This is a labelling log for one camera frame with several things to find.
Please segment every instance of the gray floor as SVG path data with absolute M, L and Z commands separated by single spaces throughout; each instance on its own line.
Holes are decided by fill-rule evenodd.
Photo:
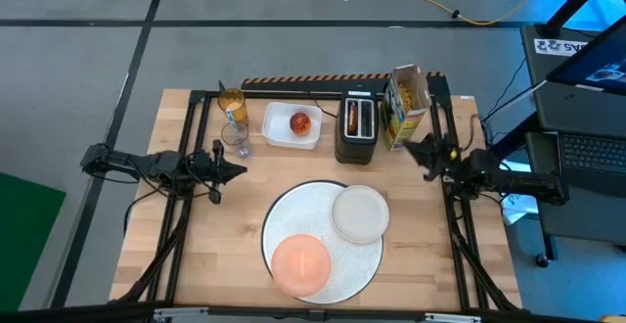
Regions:
M 150 1 L 0 0 L 0 19 L 141 20 Z M 468 17 L 487 20 L 520 0 L 441 1 L 462 6 Z M 531 0 L 510 20 L 544 21 L 563 1 Z M 605 27 L 610 14 L 601 9 L 590 2 L 571 24 Z M 417 0 L 162 0 L 157 18 L 448 20 L 445 13 Z M 137 27 L 0 27 L 0 152 L 10 156 L 0 160 L 0 170 L 68 194 L 22 302 L 24 309 L 48 304 L 88 182 L 78 162 L 89 144 L 104 137 L 138 35 Z M 389 71 L 417 62 L 425 69 L 445 71 L 452 92 L 474 95 L 484 114 L 522 59 L 517 29 L 154 28 L 116 148 L 145 153 L 165 88 L 213 89 L 218 79 L 237 86 L 254 76 Z M 509 94 L 528 84 L 523 69 Z M 490 127 L 506 131 L 531 109 L 530 101 L 523 102 L 514 114 Z M 122 217 L 134 193 L 132 186 L 105 185 L 68 304 L 108 299 L 122 242 Z M 510 227 L 508 235 L 526 308 L 589 319 L 626 313 L 626 254 L 605 244 L 558 239 L 562 260 L 542 270 L 531 262 L 541 251 L 539 223 L 523 220 Z

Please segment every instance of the table leg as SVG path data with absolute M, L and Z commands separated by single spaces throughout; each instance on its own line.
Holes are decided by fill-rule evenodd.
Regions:
M 550 262 L 559 259 L 557 256 L 557 246 L 555 245 L 555 239 L 542 231 L 544 239 L 545 252 L 537 254 L 535 256 L 535 264 L 541 268 L 547 268 Z

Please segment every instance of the orange juice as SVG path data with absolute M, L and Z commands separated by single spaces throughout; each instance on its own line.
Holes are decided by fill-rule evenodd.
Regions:
M 247 125 L 246 98 L 240 89 L 231 88 L 224 90 L 217 101 L 222 111 L 230 110 L 233 119 Z

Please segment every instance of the computer screen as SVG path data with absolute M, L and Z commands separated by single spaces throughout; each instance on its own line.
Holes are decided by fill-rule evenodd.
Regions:
M 557 68 L 549 80 L 626 95 L 626 17 Z

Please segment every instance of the wooden table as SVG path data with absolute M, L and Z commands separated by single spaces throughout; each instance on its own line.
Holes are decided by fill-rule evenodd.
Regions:
M 178 148 L 189 95 L 189 90 L 164 91 L 148 153 Z M 455 96 L 452 100 L 460 144 L 464 145 L 470 138 L 470 121 L 475 130 L 480 131 L 478 121 L 470 119 L 476 113 L 476 104 L 472 97 Z M 225 154 L 227 161 L 247 166 L 248 172 L 223 187 L 221 205 L 214 205 L 205 198 L 194 200 L 175 302 L 256 307 L 314 306 L 283 294 L 274 284 L 261 255 L 261 227 L 268 208 L 286 190 L 308 180 L 332 179 L 378 190 L 387 200 L 390 220 L 383 236 L 382 262 L 372 283 L 356 297 L 330 306 L 459 310 L 440 181 L 424 182 L 425 169 L 418 167 L 404 151 L 387 151 L 382 138 L 379 138 L 369 165 L 337 162 L 334 154 L 335 120 L 327 115 L 324 115 L 321 138 L 315 150 L 269 146 L 261 135 L 261 124 L 265 107 L 270 102 L 261 99 L 246 101 L 252 157 L 240 160 L 228 150 Z M 290 102 L 314 105 L 310 100 Z M 337 101 L 319 103 L 332 113 L 338 107 Z M 192 152 L 199 115 L 200 106 L 195 114 L 188 153 Z M 213 99 L 204 137 L 206 150 L 210 151 L 213 139 L 220 138 L 226 122 Z M 430 130 L 430 117 L 426 115 L 414 140 L 421 140 Z M 484 148 L 481 133 L 475 134 L 472 147 Z M 137 197 L 149 191 L 150 188 L 142 184 Z M 471 206 L 481 261 L 498 287 L 520 306 L 500 209 L 487 199 L 471 202 Z M 112 284 L 112 299 L 123 295 L 152 260 L 164 207 L 165 198 L 159 195 L 134 207 Z M 168 266 L 166 263 L 163 267 L 158 298 L 164 295 Z M 467 264 L 465 268 L 470 302 L 476 306 L 471 270 Z

